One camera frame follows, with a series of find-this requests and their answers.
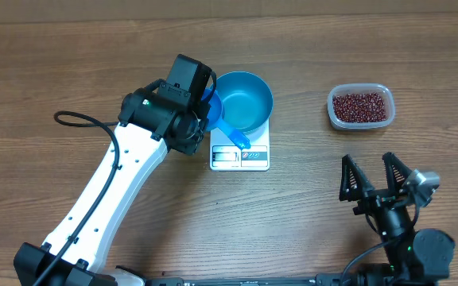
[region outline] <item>container of red beans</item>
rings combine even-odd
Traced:
[[[394,97],[378,83],[339,85],[328,96],[328,115],[339,130],[382,128],[395,118]]]

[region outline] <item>white container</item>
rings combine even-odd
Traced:
[[[381,122],[351,123],[339,120],[333,109],[333,98],[350,94],[372,93],[381,95],[385,103],[386,120]],[[332,126],[338,130],[367,130],[388,126],[395,118],[394,96],[391,91],[379,83],[349,83],[336,86],[328,95],[328,115]]]

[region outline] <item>white scale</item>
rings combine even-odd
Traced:
[[[211,131],[210,168],[213,171],[268,171],[270,168],[270,124],[266,122],[253,133],[250,149],[240,150],[218,128]]]

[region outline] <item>wood grain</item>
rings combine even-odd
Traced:
[[[114,121],[122,97],[166,77],[180,52],[218,75],[245,70],[268,82],[271,169],[212,172],[208,139],[193,157],[171,152],[130,208],[109,267],[187,278],[340,272],[378,242],[337,199],[340,159],[350,153],[384,187],[380,158],[393,151],[441,174],[418,228],[456,239],[442,285],[458,285],[458,14],[0,25],[0,285],[18,284],[18,247],[56,227],[109,143],[102,130],[59,126],[52,114]],[[394,92],[395,121],[335,131],[328,92],[365,82]]]
[[[458,0],[0,0],[0,24],[458,12]]]

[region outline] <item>digital display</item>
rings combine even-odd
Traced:
[[[217,161],[236,161],[236,153],[215,153],[214,160]]]

